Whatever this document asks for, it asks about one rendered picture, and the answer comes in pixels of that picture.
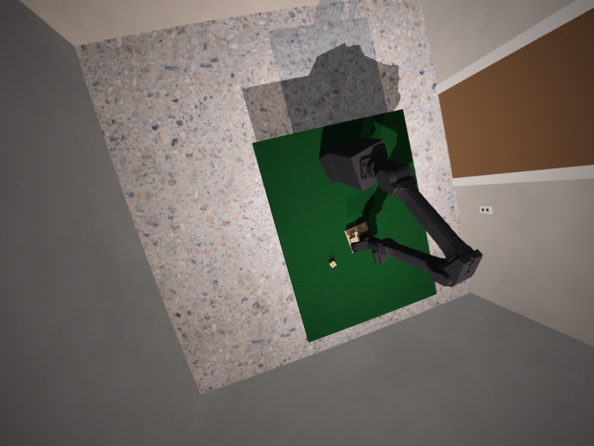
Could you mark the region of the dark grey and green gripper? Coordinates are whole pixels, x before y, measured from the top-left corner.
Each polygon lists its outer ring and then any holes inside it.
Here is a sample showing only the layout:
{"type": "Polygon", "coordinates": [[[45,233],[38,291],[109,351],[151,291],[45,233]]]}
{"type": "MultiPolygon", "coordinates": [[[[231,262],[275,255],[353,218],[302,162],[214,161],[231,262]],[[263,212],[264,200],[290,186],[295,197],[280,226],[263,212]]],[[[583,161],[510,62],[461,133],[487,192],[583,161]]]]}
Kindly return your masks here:
{"type": "MultiPolygon", "coordinates": [[[[362,237],[362,236],[364,236],[364,235],[368,235],[368,236],[371,236],[371,237],[373,237],[373,234],[372,234],[371,230],[367,230],[366,232],[361,232],[361,233],[359,233],[359,240],[360,240],[360,241],[361,241],[361,238],[360,238],[360,237],[362,237]]],[[[371,238],[371,237],[370,237],[370,238],[371,238]]],[[[369,238],[369,239],[370,239],[370,238],[369,238]]],[[[368,239],[368,241],[369,241],[369,239],[368,239]]],[[[368,245],[368,241],[367,241],[367,245],[368,245]]]]}

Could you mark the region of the peach flat mat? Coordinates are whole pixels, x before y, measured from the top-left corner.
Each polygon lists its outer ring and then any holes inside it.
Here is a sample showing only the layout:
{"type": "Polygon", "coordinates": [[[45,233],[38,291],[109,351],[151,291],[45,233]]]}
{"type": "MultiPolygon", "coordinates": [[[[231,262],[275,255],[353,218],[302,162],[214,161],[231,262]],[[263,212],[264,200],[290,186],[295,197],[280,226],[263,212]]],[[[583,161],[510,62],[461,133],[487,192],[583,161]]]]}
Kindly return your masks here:
{"type": "Polygon", "coordinates": [[[369,230],[369,229],[368,229],[368,226],[367,226],[366,221],[363,222],[360,225],[357,225],[357,226],[355,226],[353,228],[350,228],[350,229],[346,230],[345,231],[345,234],[347,236],[349,245],[351,245],[351,243],[349,241],[349,238],[351,238],[351,237],[354,236],[354,237],[356,237],[356,241],[358,242],[357,235],[359,235],[359,233],[361,233],[361,232],[366,232],[367,230],[369,230]]]}

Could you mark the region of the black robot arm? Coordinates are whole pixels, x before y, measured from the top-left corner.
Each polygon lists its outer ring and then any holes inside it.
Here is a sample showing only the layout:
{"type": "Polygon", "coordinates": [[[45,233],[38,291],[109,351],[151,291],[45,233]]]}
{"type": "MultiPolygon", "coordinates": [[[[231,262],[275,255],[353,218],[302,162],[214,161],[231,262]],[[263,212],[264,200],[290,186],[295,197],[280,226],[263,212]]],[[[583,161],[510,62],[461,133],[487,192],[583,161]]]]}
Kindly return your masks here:
{"type": "Polygon", "coordinates": [[[385,158],[387,159],[387,154],[380,153],[360,159],[361,179],[377,179],[382,190],[400,199],[447,259],[403,246],[390,238],[381,240],[368,235],[360,237],[361,241],[351,243],[352,252],[373,248],[372,254],[376,264],[386,262],[387,256],[393,257],[430,273],[432,281],[443,286],[453,287],[473,276],[483,257],[481,252],[478,249],[474,251],[463,242],[418,191],[414,185],[417,179],[408,164],[385,161],[385,158]]]}

